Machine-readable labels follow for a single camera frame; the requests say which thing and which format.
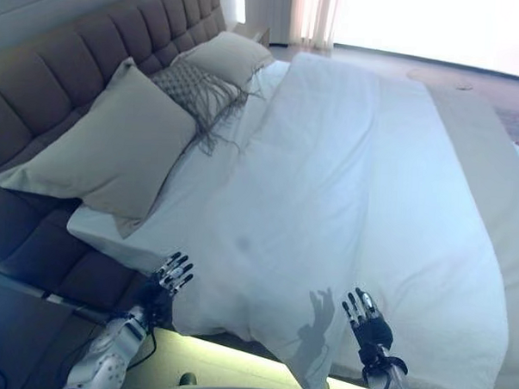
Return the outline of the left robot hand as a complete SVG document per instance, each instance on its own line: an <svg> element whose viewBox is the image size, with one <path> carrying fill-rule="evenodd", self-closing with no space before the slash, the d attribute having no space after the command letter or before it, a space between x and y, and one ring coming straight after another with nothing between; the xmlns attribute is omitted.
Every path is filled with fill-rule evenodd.
<svg viewBox="0 0 519 389"><path fill-rule="evenodd" d="M187 254L176 252L165 258L139 290L137 301L146 318L167 316L176 294L193 279L194 265Z"/></svg>

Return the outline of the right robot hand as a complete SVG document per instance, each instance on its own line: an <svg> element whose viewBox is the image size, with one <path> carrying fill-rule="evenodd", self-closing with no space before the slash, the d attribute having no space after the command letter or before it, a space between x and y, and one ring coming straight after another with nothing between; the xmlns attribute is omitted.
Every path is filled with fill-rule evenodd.
<svg viewBox="0 0 519 389"><path fill-rule="evenodd" d="M382 346L386 350L391 349L392 330L369 293L356 287L354 292L347 294L342 306L361 348Z"/></svg>

